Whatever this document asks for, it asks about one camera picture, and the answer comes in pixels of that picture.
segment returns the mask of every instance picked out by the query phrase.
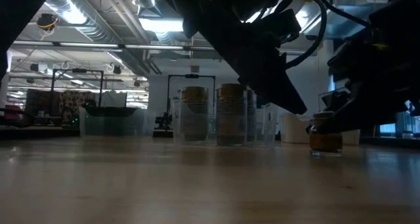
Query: table surface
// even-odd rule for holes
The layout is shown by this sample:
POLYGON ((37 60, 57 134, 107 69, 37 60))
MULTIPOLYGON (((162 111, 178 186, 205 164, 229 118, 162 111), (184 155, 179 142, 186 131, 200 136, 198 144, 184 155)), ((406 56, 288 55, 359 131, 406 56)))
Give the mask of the table surface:
POLYGON ((0 223, 420 223, 420 152, 3 142, 0 223))

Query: ventilation duct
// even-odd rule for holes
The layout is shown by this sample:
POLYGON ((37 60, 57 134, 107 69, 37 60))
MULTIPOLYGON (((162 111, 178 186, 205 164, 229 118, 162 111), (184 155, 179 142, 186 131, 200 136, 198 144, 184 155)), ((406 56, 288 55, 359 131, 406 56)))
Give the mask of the ventilation duct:
MULTIPOLYGON (((137 0, 137 2, 143 9, 155 8, 160 12, 156 7, 156 0, 137 0)), ((155 32, 155 34, 159 42, 164 45, 175 45, 175 43, 177 43, 171 32, 155 32)))
MULTIPOLYGON (((87 0, 47 0, 45 4, 69 24, 89 26, 76 27, 76 29, 93 42, 122 43, 118 35, 87 0)), ((120 53, 109 52, 108 54, 119 63, 126 65, 136 75, 145 76, 150 73, 150 69, 128 50, 123 50, 120 53)))

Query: desk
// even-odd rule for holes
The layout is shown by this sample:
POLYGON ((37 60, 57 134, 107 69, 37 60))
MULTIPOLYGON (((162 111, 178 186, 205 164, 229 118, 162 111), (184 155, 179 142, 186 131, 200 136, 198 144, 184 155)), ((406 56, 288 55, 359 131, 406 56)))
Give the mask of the desk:
POLYGON ((420 153, 358 146, 173 146, 171 140, 11 141, 0 223, 420 223, 420 153))

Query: black frame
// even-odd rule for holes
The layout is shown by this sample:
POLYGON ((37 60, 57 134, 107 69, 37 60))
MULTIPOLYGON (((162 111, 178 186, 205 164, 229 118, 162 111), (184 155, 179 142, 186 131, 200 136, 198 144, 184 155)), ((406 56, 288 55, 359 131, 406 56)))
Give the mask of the black frame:
POLYGON ((168 75, 168 88, 166 93, 166 113, 169 115, 169 88, 171 85, 172 77, 185 77, 186 79, 198 79, 198 78, 212 78, 213 79, 213 113, 215 113, 216 103, 216 76, 200 76, 197 74, 186 74, 186 75, 168 75))
MULTIPOLYGON (((63 69, 54 69, 54 70, 52 70, 51 93, 50 93, 50 115, 53 112, 54 85, 55 85, 55 81, 56 81, 56 79, 55 79, 55 73, 57 71, 62 71, 63 74, 65 74, 69 70, 63 70, 63 69)), ((92 73, 93 72, 99 72, 100 73, 99 102, 98 102, 98 107, 100 107, 101 102, 102 102, 102 84, 104 82, 104 71, 103 70, 85 70, 85 69, 73 69, 71 71, 72 72, 75 72, 75 73, 87 73, 87 72, 92 72, 92 73)))

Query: small jar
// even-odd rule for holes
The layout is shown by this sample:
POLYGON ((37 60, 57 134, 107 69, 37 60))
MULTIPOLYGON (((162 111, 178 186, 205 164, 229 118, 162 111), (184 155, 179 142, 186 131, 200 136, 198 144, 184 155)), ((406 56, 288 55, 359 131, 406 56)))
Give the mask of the small jar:
POLYGON ((341 133, 318 134, 318 128, 333 112, 320 112, 314 114, 309 130, 309 145, 311 156, 341 156, 343 149, 343 136, 341 133))

